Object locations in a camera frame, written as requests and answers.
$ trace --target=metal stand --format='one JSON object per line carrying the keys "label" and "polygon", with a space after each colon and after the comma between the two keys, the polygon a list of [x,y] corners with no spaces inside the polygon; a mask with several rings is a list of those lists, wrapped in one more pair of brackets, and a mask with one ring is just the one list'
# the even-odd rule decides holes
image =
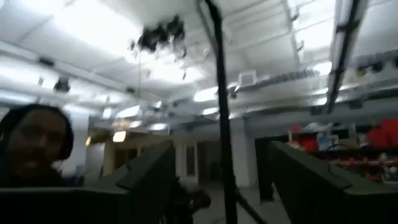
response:
{"label": "metal stand", "polygon": [[220,106],[220,136],[222,148],[222,166],[224,178],[224,202],[225,218],[227,224],[237,224],[238,214],[236,212],[236,202],[238,202],[248,214],[260,224],[266,224],[259,214],[250,207],[248,202],[242,197],[235,183],[233,170],[233,157],[231,146],[231,128],[229,126],[229,108],[226,89],[224,43],[222,31],[222,19],[218,8],[210,1],[205,0],[208,5],[211,18],[214,23],[217,51],[217,82],[218,82],[218,103]]}

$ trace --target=ceiling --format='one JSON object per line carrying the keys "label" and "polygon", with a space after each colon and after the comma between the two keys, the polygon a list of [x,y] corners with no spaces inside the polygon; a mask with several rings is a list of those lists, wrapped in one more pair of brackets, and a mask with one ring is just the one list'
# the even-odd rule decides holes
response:
{"label": "ceiling", "polygon": [[[335,1],[215,3],[223,14],[226,73],[231,86],[239,85],[242,73],[255,71],[254,81],[258,82],[330,61]],[[8,0],[0,8],[0,100],[57,100],[99,113],[109,106],[120,110],[192,99],[198,91],[216,86],[215,56],[196,6],[194,0]],[[377,53],[396,49],[397,8],[398,1],[369,1],[352,58],[377,58]],[[174,53],[167,49],[157,52],[157,58],[141,52],[134,60],[125,59],[129,41],[137,40],[143,27],[154,27],[176,14],[185,23],[187,46],[187,56],[178,65]],[[39,57],[51,58],[55,66],[39,65]],[[395,85],[394,70],[389,65],[386,71],[364,77],[349,70],[343,86],[380,81],[384,81],[383,87]],[[322,99],[327,93],[327,74],[286,75],[263,88],[242,91],[230,99],[230,107],[242,110]],[[52,91],[60,76],[70,77],[69,94]],[[39,78],[44,79],[41,86]],[[135,93],[126,92],[127,87]],[[169,106],[165,114],[191,119],[215,106],[215,100],[190,100],[179,103],[178,108]],[[151,118],[147,123],[167,117],[163,115],[147,115]]]}

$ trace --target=man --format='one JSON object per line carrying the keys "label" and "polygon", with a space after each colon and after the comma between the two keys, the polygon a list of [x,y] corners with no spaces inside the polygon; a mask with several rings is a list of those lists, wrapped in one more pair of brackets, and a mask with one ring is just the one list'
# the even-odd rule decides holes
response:
{"label": "man", "polygon": [[31,104],[0,122],[0,187],[65,187],[52,167],[70,157],[73,131],[59,108]]}

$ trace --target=shelf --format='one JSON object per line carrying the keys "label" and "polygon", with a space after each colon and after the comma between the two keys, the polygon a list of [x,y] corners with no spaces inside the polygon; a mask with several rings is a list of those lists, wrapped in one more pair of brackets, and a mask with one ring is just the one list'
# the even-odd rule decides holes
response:
{"label": "shelf", "polygon": [[377,157],[383,152],[398,154],[398,147],[386,147],[386,148],[364,147],[361,149],[340,149],[340,150],[309,152],[309,154],[319,159],[332,159],[332,158],[337,159],[337,157],[340,156]]}
{"label": "shelf", "polygon": [[330,164],[343,167],[354,167],[354,166],[396,166],[398,161],[387,160],[387,161],[330,161]]}

